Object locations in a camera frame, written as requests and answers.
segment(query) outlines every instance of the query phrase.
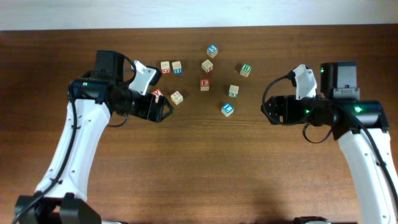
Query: wood grain surface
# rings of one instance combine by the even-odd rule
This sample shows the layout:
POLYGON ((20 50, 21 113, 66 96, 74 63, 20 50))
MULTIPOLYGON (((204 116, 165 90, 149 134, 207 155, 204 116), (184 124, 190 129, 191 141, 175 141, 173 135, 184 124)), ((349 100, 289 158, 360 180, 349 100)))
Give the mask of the wood grain surface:
MULTIPOLYGON (((62 133, 67 86, 93 69, 98 49, 183 67, 156 86, 169 99, 176 90, 184 97, 171 117, 160 124, 131 118, 104 130, 88 203, 105 219, 270 224, 318 215, 361 222, 337 142, 310 144, 302 125, 272 126, 260 111, 266 86, 301 63, 319 84, 321 63, 357 62, 361 98, 383 104, 397 164, 398 25, 0 32, 0 223, 12 220, 19 195, 34 193, 62 133), (207 75, 201 63, 210 44, 219 53, 207 75), (243 63, 252 65, 247 78, 236 71, 243 63), (200 91, 201 78, 210 78, 210 91, 200 91), (230 85, 239 86, 237 98, 228 97, 230 85), (221 113, 227 102, 235 107, 228 118, 221 113)), ((270 96, 294 93, 283 81, 270 96)), ((115 115, 111 123, 120 121, 115 115)), ((310 128, 308 135, 321 139, 327 131, 310 128)))

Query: cable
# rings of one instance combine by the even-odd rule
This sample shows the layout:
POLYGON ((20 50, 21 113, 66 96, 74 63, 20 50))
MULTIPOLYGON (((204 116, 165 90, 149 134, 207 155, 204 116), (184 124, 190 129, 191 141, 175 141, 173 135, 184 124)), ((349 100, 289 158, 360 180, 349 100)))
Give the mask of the cable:
POLYGON ((84 75, 82 75, 81 77, 88 78, 88 77, 90 77, 90 75, 91 75, 91 71, 88 71, 88 72, 84 73, 84 75))
POLYGON ((332 130, 330 129, 329 132, 328 132, 328 134, 327 134, 321 141, 313 142, 313 141, 309 140, 309 138, 308 138, 307 135, 305 134, 305 133, 307 132, 307 128, 308 128, 309 125, 311 125, 311 123, 307 123, 307 124, 304 126, 304 128, 303 128, 303 136, 304 136, 305 140, 307 140, 307 141, 310 142, 310 143, 313 143, 313 144, 322 143, 322 142, 326 141, 326 139, 328 139, 329 136, 330 136, 331 133, 332 133, 332 130))
POLYGON ((361 127, 361 129, 365 132, 366 136, 369 139, 369 142, 372 145, 373 151, 380 163, 381 169, 384 173, 384 175, 386 176, 387 182, 390 186, 390 190, 392 192, 392 195, 394 197, 394 200, 396 202, 396 209, 398 209, 398 194, 397 194, 397 189, 394 187, 394 183, 392 181, 391 175, 389 173, 389 171, 387 170, 387 164, 386 162, 384 162, 383 158, 381 157, 379 148, 377 147, 376 143, 374 142, 374 139, 371 135, 371 133, 368 131, 368 129, 365 127, 365 125, 352 113, 350 113, 349 111, 347 111, 347 109, 345 109, 341 104, 339 104, 337 101, 333 102, 333 105, 336 106, 339 110, 341 110, 342 112, 344 112, 344 114, 346 114, 350 119, 352 119, 353 121, 355 121, 355 123, 357 123, 357 125, 359 127, 361 127))
POLYGON ((63 159, 61 168, 55 177, 55 179, 51 179, 51 184, 49 187, 47 187, 42 193, 40 193, 38 196, 36 196, 33 201, 25 206, 14 218, 12 221, 12 224, 16 224, 25 213, 27 213, 33 206, 35 206, 47 193, 49 193, 54 186, 58 183, 59 179, 61 178, 61 175, 63 173, 63 170, 67 166, 69 155, 72 151, 73 147, 73 142, 75 141, 75 136, 76 136, 76 131, 77 131, 77 112, 76 112, 76 105, 75 105, 75 95, 72 90, 72 86, 69 86, 69 94, 70 94, 70 103, 72 104, 72 111, 73 111, 73 126, 72 126, 72 135, 70 137, 70 142, 69 146, 67 149, 67 153, 65 154, 65 158, 63 159))
POLYGON ((118 128, 118 127, 124 126, 127 123, 128 120, 129 120, 129 114, 127 114, 126 119, 123 121, 123 123, 117 124, 117 125, 108 124, 107 126, 110 127, 110 128, 118 128))

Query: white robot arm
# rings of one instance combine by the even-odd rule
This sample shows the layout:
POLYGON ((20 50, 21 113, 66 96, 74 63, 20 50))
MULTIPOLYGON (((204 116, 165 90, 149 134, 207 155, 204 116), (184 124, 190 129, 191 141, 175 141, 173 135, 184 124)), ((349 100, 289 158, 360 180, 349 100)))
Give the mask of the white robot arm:
POLYGON ((69 87, 70 102, 63 133, 50 167, 35 195, 20 196, 13 223, 123 223, 107 222, 87 201, 87 183, 98 141, 113 112, 160 122, 173 112, 166 98, 147 93, 161 73, 124 55, 99 50, 96 68, 69 87), (132 64, 134 77, 123 81, 124 61, 132 64), (53 215, 56 206, 60 213, 53 215))
MULTIPOLYGON (((321 92, 313 72, 300 65, 288 75, 296 95, 263 97, 262 112, 272 124, 327 124, 343 152, 358 195, 365 224, 397 223, 398 176, 391 156, 388 123, 376 101, 359 101, 354 63, 326 63, 321 69, 321 92)), ((295 224, 329 223, 319 217, 295 220, 295 224)))

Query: black cable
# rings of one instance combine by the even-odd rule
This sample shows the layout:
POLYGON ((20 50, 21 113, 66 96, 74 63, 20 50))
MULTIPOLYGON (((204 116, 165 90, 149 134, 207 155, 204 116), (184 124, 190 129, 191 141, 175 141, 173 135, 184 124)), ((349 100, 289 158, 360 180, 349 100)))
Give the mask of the black cable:
POLYGON ((128 120, 129 120, 129 114, 127 114, 126 119, 123 121, 123 123, 117 124, 117 125, 108 124, 107 126, 110 127, 110 128, 118 128, 118 127, 124 126, 127 123, 128 120))
POLYGON ((51 184, 49 187, 47 187, 42 193, 38 194, 38 196, 35 197, 35 199, 33 199, 33 201, 28 204, 27 206, 25 206, 14 218, 14 220, 12 221, 12 224, 16 224, 23 215, 25 215, 25 213, 27 213, 33 206, 35 206, 47 193, 49 193, 54 186, 58 183, 58 181, 61 178, 61 175, 63 173, 63 170, 65 169, 65 167, 67 166, 68 163, 68 159, 70 156, 70 153, 72 151, 72 147, 73 147, 73 142, 75 141, 75 136, 76 136, 76 131, 77 131, 77 112, 76 112, 76 105, 75 105, 75 95, 73 93, 72 90, 72 86, 69 86, 69 94, 70 94, 70 103, 72 104, 72 111, 73 111, 73 126, 72 126, 72 135, 70 137, 70 142, 69 142, 69 146, 68 146, 68 150, 67 153, 65 154, 65 157, 63 158, 63 162, 61 165, 61 168, 57 174, 57 176, 55 177, 55 179, 51 179, 51 184))
POLYGON ((387 164, 384 162, 383 158, 381 157, 379 148, 377 147, 376 143, 374 142, 374 139, 372 138, 371 133, 368 131, 368 129, 365 127, 365 125, 351 112, 349 112, 347 109, 345 109, 341 104, 339 104, 337 101, 333 102, 333 105, 336 106, 339 110, 344 112, 350 119, 352 119, 361 129, 365 132, 366 136, 369 139, 369 142, 372 145, 373 151, 379 161, 380 167, 386 176, 387 182, 390 186, 390 190, 392 192, 392 195, 394 197, 394 200, 396 202, 396 208, 398 209, 398 194, 397 194, 397 189, 394 187, 394 183, 392 181, 391 175, 389 171, 387 170, 387 164))
POLYGON ((328 139, 329 136, 332 134, 332 130, 330 129, 329 132, 328 132, 328 134, 327 134, 321 141, 313 142, 313 141, 309 140, 309 138, 307 137, 307 134, 305 134, 305 133, 307 132, 307 128, 308 128, 310 125, 311 125, 311 123, 307 123, 307 124, 304 126, 304 128, 303 128, 303 136, 304 136, 305 140, 307 140, 307 141, 310 142, 310 143, 313 143, 313 144, 322 143, 322 142, 326 141, 326 139, 328 139))
POLYGON ((88 72, 84 73, 84 75, 82 75, 81 77, 82 78, 89 78, 90 75, 91 75, 91 71, 88 71, 88 72))

